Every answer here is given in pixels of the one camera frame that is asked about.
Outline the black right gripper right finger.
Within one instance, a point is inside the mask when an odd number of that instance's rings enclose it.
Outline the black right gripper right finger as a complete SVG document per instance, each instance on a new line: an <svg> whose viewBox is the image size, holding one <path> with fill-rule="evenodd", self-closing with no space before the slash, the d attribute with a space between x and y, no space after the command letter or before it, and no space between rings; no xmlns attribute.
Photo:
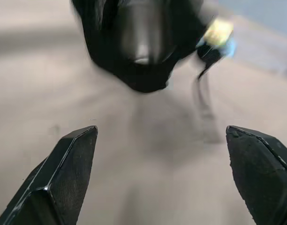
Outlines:
<svg viewBox="0 0 287 225"><path fill-rule="evenodd" d="M233 179L257 225L287 225L287 147L260 131L227 126Z"/></svg>

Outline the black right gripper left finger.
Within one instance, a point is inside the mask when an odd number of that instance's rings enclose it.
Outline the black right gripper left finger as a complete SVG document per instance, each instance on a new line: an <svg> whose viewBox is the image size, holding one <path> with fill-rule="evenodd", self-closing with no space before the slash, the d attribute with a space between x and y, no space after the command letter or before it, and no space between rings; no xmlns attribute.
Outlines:
<svg viewBox="0 0 287 225"><path fill-rule="evenodd" d="M75 225L91 177L98 136L88 126L63 136L0 215L0 225Z"/></svg>

